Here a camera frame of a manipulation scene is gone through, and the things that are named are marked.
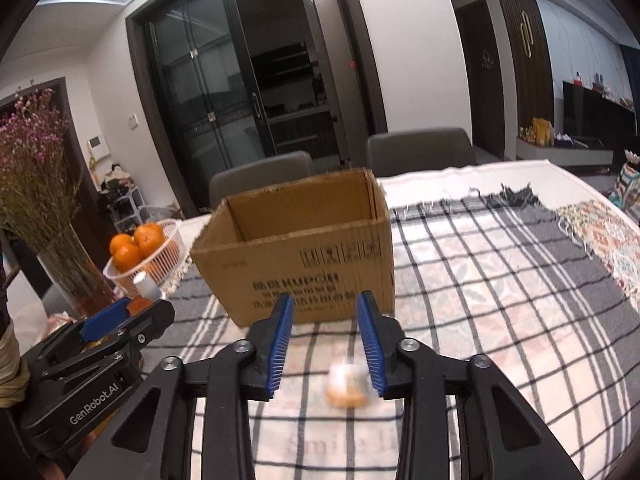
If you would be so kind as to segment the brown oval case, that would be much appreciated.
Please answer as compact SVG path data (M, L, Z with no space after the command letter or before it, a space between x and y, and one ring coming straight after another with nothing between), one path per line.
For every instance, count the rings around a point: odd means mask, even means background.
M152 303L152 300L149 300L148 298L142 296L137 296L134 297L134 299L131 299L129 301L129 304L127 304L127 311L130 318L134 318L135 316L146 310Z

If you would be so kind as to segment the cream jar orange lid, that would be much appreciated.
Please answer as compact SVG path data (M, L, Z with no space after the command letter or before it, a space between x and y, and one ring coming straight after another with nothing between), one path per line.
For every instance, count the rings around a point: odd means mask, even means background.
M363 365L334 363L326 378L326 400L334 408L363 408L370 403L369 375Z

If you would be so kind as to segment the glass vase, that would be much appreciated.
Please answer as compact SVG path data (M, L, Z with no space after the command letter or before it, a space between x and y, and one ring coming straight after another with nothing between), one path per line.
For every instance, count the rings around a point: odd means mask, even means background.
M48 277L80 317L95 315L114 304L114 290L68 224L37 255Z

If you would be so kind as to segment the orange fruit front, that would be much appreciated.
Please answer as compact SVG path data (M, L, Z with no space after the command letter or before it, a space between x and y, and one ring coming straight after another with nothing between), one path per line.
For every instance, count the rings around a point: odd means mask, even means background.
M142 263L142 255L137 245L122 244L113 255L113 264L119 273L126 273Z

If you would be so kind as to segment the orange fruit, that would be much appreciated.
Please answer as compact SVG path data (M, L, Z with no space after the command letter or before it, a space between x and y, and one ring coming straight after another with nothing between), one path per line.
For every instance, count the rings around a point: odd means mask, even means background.
M134 242L142 257L149 258L165 243L164 230L155 222L142 224L134 230Z
M137 245L122 244L113 255L113 264L119 273L126 273L142 263L142 255Z
M110 240L110 254L114 256L122 246L134 244L134 239L128 233L118 233Z

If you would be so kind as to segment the orange fruit left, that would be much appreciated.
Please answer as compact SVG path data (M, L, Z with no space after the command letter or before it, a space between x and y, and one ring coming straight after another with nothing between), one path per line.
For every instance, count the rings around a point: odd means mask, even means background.
M110 254L114 256L122 246L134 244L134 239L128 233L118 233L110 240Z

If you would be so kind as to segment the orange fruit right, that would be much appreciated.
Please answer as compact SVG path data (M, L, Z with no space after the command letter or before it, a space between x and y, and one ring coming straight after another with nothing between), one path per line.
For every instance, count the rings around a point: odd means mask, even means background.
M142 257L149 258L165 243L164 230L155 222L142 224L134 230L134 242Z

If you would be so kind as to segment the dried purple flowers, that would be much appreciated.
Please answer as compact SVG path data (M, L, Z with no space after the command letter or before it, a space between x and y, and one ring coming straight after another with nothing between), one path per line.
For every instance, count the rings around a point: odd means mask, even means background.
M1 117L1 225L39 254L79 210L80 175L65 160L70 123L44 88Z

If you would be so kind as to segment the grey plaid tablecloth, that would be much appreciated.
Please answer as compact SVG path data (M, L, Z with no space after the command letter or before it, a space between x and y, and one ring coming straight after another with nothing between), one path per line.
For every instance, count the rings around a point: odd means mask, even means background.
M595 255L529 188L460 200L396 203L392 227L396 318L441 356L492 359L587 479L602 479L639 430L639 313ZM206 360L246 335L195 263L169 295L175 321L143 352ZM363 408L334 408L334 363L363 364L354 318L297 324L279 389L251 403L250 443L261 479L390 479L402 405L370 389Z

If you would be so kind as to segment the patterned floral mat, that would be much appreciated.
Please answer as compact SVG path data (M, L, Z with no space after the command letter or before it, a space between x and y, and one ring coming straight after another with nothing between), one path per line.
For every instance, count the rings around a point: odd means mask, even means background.
M560 226L597 256L639 311L639 235L597 200L558 208Z

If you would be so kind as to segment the brown cardboard box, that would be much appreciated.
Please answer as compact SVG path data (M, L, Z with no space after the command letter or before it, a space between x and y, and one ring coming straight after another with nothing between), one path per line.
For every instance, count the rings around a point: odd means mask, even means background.
M230 196L190 255L240 327L268 318L282 294L292 296L297 324L354 318L365 290L382 312L395 310L390 213L367 169Z

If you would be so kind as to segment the left grey chair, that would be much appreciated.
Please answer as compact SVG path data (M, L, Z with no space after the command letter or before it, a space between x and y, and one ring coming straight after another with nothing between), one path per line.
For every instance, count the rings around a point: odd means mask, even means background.
M314 165L305 151L267 157L215 174L209 182L210 208L216 209L227 197L270 185L311 177Z

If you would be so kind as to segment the grey chair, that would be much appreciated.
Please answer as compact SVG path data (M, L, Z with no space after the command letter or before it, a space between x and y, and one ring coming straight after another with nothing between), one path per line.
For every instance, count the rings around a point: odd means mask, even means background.
M216 209L227 197L270 185L311 177L314 165L305 151L267 157L215 174L209 182L210 208Z
M429 128L370 136L367 166L379 178L416 171L476 166L468 134L462 128Z

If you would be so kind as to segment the white tv cabinet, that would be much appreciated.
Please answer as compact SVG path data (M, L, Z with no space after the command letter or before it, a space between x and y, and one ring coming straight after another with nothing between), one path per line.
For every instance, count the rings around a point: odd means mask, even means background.
M525 160L548 160L560 167L611 167L614 153L610 150L556 148L516 140L516 157Z

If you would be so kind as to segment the black television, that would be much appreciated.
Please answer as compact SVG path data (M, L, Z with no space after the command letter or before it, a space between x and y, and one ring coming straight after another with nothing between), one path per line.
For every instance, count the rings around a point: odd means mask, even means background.
M564 81L563 132L597 140L612 150L636 137L636 116L597 91Z

